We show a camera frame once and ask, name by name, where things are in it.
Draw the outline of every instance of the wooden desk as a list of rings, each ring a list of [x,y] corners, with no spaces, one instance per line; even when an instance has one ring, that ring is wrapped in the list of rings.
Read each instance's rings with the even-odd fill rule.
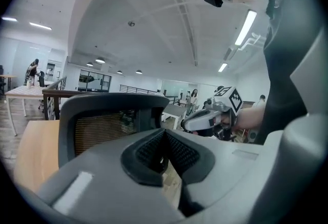
[[[1,74],[0,77],[1,78],[7,78],[8,79],[8,82],[7,82],[7,91],[10,91],[10,89],[11,89],[11,79],[12,78],[15,78],[17,76],[10,75],[10,74]]]
[[[22,101],[23,101],[24,116],[26,116],[25,99],[39,99],[39,100],[43,100],[43,94],[42,94],[42,90],[43,89],[44,89],[44,87],[31,87],[31,88],[27,88],[27,86],[20,86],[20,87],[17,87],[15,89],[10,90],[7,93],[5,93],[6,100],[7,100],[8,116],[9,116],[9,120],[10,120],[10,123],[11,123],[11,128],[12,128],[15,136],[17,135],[17,133],[16,133],[16,129],[15,129],[15,126],[14,126],[14,122],[12,120],[12,116],[11,116],[10,99],[11,98],[19,98],[19,99],[22,99]]]
[[[33,192],[58,170],[59,120],[30,121],[20,141],[14,181]]]

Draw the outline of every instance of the robotic hand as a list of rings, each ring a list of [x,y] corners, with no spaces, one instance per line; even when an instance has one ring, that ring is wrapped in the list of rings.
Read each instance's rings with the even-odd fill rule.
[[[215,135],[220,140],[229,141],[231,128],[237,122],[242,107],[242,99],[235,87],[223,87],[207,100],[205,109],[195,112],[181,122],[186,132],[197,132],[200,136]],[[229,124],[223,124],[222,117],[229,118]]]

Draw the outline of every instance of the ceiling light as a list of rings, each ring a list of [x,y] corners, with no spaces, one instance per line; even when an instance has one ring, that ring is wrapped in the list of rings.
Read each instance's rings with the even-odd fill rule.
[[[227,67],[227,65],[228,64],[226,64],[226,63],[222,64],[222,66],[219,69],[219,72],[221,73]]]
[[[47,29],[47,30],[52,30],[50,27],[43,26],[43,25],[38,25],[38,24],[34,24],[34,23],[30,23],[30,25],[33,25],[33,26],[36,26],[36,27],[41,27],[41,28],[44,28],[44,29]]]
[[[240,31],[240,34],[237,38],[235,45],[240,46],[242,44],[242,42],[244,41],[246,35],[248,34],[248,31],[250,30],[250,28],[255,20],[256,15],[257,15],[257,12],[251,11],[251,10],[248,11],[244,26],[242,27],[242,29]]]
[[[97,62],[97,63],[100,63],[100,64],[104,64],[104,63],[105,63],[105,59],[103,59],[102,57],[98,57],[98,58],[96,59],[96,62]]]
[[[17,19],[16,18],[11,18],[11,17],[1,17],[2,20],[5,20],[5,21],[11,21],[11,22],[16,22]]]

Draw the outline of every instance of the window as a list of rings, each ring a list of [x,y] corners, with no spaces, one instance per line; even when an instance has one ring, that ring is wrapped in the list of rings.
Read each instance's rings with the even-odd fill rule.
[[[108,93],[112,77],[81,70],[78,91]]]

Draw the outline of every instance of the woman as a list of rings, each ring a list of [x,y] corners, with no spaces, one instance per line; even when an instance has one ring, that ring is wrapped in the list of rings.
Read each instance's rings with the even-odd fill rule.
[[[39,59],[35,59],[29,66],[29,68],[26,71],[25,75],[25,81],[24,81],[24,86],[27,84],[27,80],[31,79],[31,85],[34,86],[34,77],[37,74],[36,68],[38,67],[39,64]]]
[[[191,113],[194,112],[195,109],[195,105],[197,103],[197,89],[194,89],[194,91],[191,93],[191,97],[190,97],[190,105],[188,107],[188,115],[190,115]]]

